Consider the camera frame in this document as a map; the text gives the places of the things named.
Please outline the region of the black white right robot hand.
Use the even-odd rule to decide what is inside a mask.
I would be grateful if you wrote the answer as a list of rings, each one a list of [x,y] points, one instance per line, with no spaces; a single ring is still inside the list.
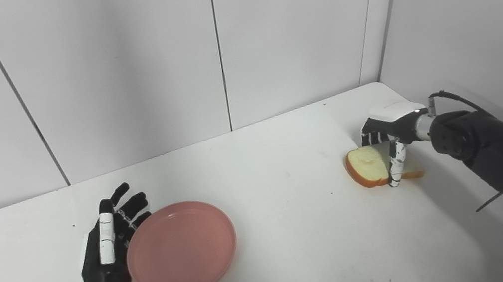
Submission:
[[[430,141],[434,117],[423,104],[403,100],[373,106],[361,129],[361,147],[389,143],[389,186],[402,181],[407,147],[416,141]]]

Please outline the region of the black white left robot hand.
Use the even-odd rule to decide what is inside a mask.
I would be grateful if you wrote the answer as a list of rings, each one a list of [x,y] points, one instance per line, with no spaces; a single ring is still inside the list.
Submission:
[[[130,185],[124,182],[109,198],[112,203],[110,212],[113,214],[115,262],[103,265],[100,261],[100,229],[99,222],[96,221],[87,236],[84,264],[81,269],[83,282],[132,282],[127,266],[128,248],[140,225],[152,213],[147,211],[138,214],[148,205],[143,192],[136,193],[123,205],[118,206],[120,199],[129,190]]]

